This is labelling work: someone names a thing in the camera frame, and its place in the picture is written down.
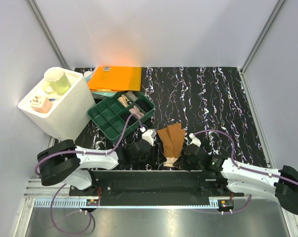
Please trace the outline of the brown boxer briefs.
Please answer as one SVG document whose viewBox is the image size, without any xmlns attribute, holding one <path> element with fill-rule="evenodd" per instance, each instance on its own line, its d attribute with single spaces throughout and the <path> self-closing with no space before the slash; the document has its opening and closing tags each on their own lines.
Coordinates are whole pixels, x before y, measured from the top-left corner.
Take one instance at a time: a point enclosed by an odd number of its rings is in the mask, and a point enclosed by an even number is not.
<svg viewBox="0 0 298 237">
<path fill-rule="evenodd" d="M 162 141 L 163 155 L 166 158 L 163 166 L 173 167 L 181 156 L 186 131 L 182 128 L 181 123 L 175 123 L 157 130 L 157 134 Z"/>
</svg>

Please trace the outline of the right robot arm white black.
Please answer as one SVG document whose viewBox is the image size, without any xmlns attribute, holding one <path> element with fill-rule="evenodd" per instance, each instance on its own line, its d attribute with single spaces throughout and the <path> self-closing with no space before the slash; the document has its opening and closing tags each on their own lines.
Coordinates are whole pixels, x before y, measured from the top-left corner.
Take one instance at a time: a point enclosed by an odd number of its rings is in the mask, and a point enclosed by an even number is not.
<svg viewBox="0 0 298 237">
<path fill-rule="evenodd" d="M 183 168 L 199 171 L 201 192 L 209 196 L 244 194 L 265 198 L 298 215 L 298 171 L 241 164 L 221 155 L 208 155 L 191 144 L 183 150 Z"/>
</svg>

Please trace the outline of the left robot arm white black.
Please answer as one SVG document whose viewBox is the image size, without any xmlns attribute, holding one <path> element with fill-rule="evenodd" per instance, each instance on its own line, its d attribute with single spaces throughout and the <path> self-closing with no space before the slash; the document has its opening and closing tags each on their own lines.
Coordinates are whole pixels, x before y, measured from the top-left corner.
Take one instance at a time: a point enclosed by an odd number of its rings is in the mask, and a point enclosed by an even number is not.
<svg viewBox="0 0 298 237">
<path fill-rule="evenodd" d="M 97 191 L 97 183 L 92 180 L 88 169 L 129 170 L 148 163 L 153 157 L 154 147 L 154 141 L 141 139 L 111 150 L 92 150 L 67 139 L 37 155 L 35 173 L 40 176 L 43 186 L 69 184 L 90 196 Z"/>
</svg>

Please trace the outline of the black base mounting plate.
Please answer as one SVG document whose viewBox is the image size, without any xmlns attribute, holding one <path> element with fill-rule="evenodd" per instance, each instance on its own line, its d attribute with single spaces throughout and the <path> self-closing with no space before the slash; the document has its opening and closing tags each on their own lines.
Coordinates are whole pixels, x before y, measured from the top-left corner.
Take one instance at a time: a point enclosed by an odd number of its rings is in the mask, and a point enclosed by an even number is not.
<svg viewBox="0 0 298 237">
<path fill-rule="evenodd" d="M 118 184 L 121 191 L 131 192 L 192 192 L 199 188 L 199 171 L 89 171 L 92 186 L 79 191 L 100 188 L 102 182 Z"/>
</svg>

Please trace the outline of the pink rolled sock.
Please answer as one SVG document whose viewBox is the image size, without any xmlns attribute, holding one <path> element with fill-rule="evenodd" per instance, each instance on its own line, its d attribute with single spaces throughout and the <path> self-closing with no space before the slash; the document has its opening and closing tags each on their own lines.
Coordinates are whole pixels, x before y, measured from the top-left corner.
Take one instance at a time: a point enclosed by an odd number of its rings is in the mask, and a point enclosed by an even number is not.
<svg viewBox="0 0 298 237">
<path fill-rule="evenodd" d="M 129 112 L 131 114 L 135 114 L 139 119 L 141 119 L 144 116 L 144 113 L 142 113 L 137 106 L 133 106 L 132 108 L 130 108 Z"/>
</svg>

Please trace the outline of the green divided organizer tray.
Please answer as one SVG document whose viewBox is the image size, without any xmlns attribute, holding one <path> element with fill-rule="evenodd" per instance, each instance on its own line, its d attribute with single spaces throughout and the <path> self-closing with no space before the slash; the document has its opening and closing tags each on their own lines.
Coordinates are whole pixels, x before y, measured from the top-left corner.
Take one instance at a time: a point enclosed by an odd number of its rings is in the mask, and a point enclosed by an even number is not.
<svg viewBox="0 0 298 237">
<path fill-rule="evenodd" d="M 118 140 L 130 135 L 134 130 L 140 128 L 149 120 L 154 113 L 154 103 L 140 91 L 133 91 L 138 97 L 133 101 L 133 106 L 137 106 L 144 116 L 139 119 L 135 114 L 129 112 L 130 108 L 125 108 L 118 98 L 127 91 L 116 93 L 113 97 L 98 102 L 94 107 L 87 112 L 92 122 L 101 130 L 112 144 L 116 144 Z"/>
</svg>

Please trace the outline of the beige rolled sock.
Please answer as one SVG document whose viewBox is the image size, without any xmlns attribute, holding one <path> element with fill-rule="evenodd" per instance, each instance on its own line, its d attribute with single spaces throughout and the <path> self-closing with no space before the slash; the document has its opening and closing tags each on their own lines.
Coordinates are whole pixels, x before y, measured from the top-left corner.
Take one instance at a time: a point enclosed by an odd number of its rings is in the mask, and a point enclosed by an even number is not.
<svg viewBox="0 0 298 237">
<path fill-rule="evenodd" d="M 122 94 L 119 98 L 118 101 L 125 107 L 125 108 L 131 108 L 133 105 L 133 101 L 130 100 L 126 95 Z"/>
</svg>

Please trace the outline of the grey rolled sock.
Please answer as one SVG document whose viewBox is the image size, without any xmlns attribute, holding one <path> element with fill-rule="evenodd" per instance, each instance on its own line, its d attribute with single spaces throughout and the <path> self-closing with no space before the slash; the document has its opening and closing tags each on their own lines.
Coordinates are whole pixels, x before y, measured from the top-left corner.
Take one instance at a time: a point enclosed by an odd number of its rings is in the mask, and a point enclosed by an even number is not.
<svg viewBox="0 0 298 237">
<path fill-rule="evenodd" d="M 132 92 L 132 91 L 128 91 L 126 93 L 126 96 L 131 100 L 131 101 L 136 101 L 138 99 L 138 97 Z"/>
</svg>

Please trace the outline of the orange and teal folders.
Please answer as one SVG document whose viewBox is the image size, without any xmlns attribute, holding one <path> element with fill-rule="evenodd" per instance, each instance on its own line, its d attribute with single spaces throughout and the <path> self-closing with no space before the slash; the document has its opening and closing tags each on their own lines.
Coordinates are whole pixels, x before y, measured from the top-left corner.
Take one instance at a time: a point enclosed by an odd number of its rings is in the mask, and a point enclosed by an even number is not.
<svg viewBox="0 0 298 237">
<path fill-rule="evenodd" d="M 141 71 L 140 67 L 103 66 L 85 72 L 84 77 L 92 96 L 106 99 L 121 91 L 139 91 Z"/>
</svg>

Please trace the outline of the white storage bin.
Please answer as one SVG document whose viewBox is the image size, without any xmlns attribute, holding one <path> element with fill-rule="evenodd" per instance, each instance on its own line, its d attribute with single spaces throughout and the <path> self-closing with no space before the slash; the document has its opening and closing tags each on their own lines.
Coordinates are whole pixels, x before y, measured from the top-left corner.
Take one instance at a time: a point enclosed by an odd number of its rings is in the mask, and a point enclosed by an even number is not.
<svg viewBox="0 0 298 237">
<path fill-rule="evenodd" d="M 18 103 L 18 108 L 41 130 L 55 139 L 76 140 L 90 121 L 87 112 L 95 106 L 95 101 L 83 74 L 66 69 L 63 71 L 71 83 L 64 95 L 46 94 L 42 90 L 46 81 L 42 79 Z M 47 113 L 39 113 L 31 108 L 31 100 L 36 96 L 52 99 L 52 106 Z"/>
</svg>

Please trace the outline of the pink box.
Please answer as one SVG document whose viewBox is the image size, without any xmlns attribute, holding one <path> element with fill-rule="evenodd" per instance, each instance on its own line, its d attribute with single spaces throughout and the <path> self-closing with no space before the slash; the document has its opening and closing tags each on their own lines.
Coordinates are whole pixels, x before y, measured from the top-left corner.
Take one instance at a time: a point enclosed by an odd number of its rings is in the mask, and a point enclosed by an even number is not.
<svg viewBox="0 0 298 237">
<path fill-rule="evenodd" d="M 52 107 L 52 102 L 45 96 L 35 96 L 31 100 L 30 106 L 38 113 L 47 114 Z"/>
</svg>

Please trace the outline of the yellow green cup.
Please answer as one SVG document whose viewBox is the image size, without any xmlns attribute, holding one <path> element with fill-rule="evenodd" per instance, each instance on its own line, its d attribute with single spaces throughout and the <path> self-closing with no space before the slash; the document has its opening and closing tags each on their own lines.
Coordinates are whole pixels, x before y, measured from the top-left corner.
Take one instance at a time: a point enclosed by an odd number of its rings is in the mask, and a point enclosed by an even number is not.
<svg viewBox="0 0 298 237">
<path fill-rule="evenodd" d="M 44 80 L 46 81 L 43 86 L 43 91 L 46 94 L 56 93 L 64 95 L 71 87 L 71 84 L 61 67 L 52 67 L 44 73 Z"/>
</svg>

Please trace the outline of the aluminium front rail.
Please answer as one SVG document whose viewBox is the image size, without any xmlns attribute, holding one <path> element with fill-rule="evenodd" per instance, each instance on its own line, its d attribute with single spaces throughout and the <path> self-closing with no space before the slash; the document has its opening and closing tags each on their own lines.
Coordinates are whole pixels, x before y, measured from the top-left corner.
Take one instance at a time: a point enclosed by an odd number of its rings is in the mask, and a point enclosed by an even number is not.
<svg viewBox="0 0 298 237">
<path fill-rule="evenodd" d="M 245 198 L 243 194 L 209 195 L 201 188 L 192 192 L 123 192 L 118 184 L 106 181 L 100 188 L 84 192 L 69 185 L 44 187 L 38 179 L 29 180 L 24 197 L 34 198 L 36 207 L 81 209 L 221 209 Z"/>
</svg>

